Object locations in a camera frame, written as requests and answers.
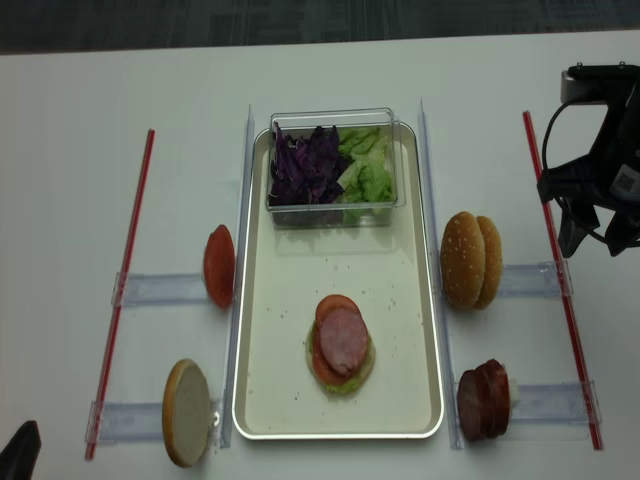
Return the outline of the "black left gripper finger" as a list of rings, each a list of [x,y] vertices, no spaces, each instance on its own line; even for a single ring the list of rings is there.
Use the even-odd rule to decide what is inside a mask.
[[[29,480],[40,452],[40,433],[35,420],[24,422],[0,455],[1,480]]]

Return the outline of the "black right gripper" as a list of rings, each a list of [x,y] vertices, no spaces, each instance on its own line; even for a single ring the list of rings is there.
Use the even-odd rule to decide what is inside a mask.
[[[544,143],[563,110],[576,105],[591,104],[561,103],[549,121]],[[547,148],[542,148],[537,190],[542,203],[555,200],[562,207],[558,244],[565,258],[600,226],[594,206],[615,212],[605,232],[611,256],[639,246],[639,84],[626,101],[603,105],[607,111],[587,154],[550,168]]]

